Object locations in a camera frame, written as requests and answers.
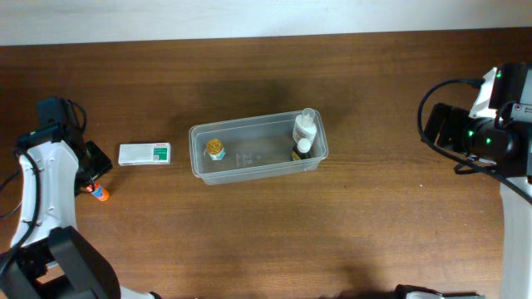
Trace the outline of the orange tube white cap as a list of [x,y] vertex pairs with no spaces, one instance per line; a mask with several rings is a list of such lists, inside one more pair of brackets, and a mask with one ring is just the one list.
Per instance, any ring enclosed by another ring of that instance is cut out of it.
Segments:
[[97,181],[94,181],[92,184],[86,186],[86,191],[100,201],[106,201],[110,197],[109,192]]

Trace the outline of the white green medicine box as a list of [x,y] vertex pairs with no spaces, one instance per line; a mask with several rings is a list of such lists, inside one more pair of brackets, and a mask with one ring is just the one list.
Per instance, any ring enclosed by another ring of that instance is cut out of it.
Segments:
[[123,144],[119,148],[120,166],[169,164],[170,143]]

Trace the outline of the small jar gold lid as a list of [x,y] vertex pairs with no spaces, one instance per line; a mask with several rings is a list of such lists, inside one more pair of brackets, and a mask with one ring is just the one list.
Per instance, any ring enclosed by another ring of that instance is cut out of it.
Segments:
[[212,160],[222,160],[225,156],[224,145],[220,139],[211,139],[206,144],[206,151]]

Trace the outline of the white plastic bottle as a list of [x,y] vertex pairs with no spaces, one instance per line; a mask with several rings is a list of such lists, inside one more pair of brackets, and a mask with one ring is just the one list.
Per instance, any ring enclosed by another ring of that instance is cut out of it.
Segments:
[[296,143],[301,139],[307,139],[311,144],[314,142],[318,132],[315,117],[316,111],[312,108],[305,108],[296,116],[293,126],[293,140]]

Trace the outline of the dark bottle white cap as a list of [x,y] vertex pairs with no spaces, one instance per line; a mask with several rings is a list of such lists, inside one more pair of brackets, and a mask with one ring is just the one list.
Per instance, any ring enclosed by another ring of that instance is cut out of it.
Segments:
[[306,138],[300,139],[297,144],[293,147],[292,150],[292,160],[302,160],[310,159],[310,149],[312,148],[312,143]]

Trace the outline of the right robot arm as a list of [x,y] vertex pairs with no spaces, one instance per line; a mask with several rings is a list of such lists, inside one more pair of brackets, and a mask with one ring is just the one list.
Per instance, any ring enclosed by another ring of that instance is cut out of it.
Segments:
[[504,213],[502,298],[531,296],[531,65],[510,62],[480,79],[457,79],[479,93],[469,110],[444,103],[428,120],[417,111],[421,142],[456,162],[456,174],[500,183]]

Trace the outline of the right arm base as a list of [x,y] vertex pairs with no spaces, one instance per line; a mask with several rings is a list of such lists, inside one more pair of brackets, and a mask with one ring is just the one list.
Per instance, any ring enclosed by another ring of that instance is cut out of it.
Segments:
[[485,295],[474,292],[442,293],[430,288],[412,285],[397,285],[394,291],[396,299],[486,299]]

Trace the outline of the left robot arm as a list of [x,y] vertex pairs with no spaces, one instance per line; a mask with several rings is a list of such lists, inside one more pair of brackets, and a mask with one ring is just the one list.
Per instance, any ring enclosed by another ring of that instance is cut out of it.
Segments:
[[36,104],[39,126],[17,139],[22,200],[10,248],[1,255],[8,298],[156,298],[119,282],[111,264],[79,233],[75,198],[93,193],[112,162],[85,141],[86,111],[53,96]]

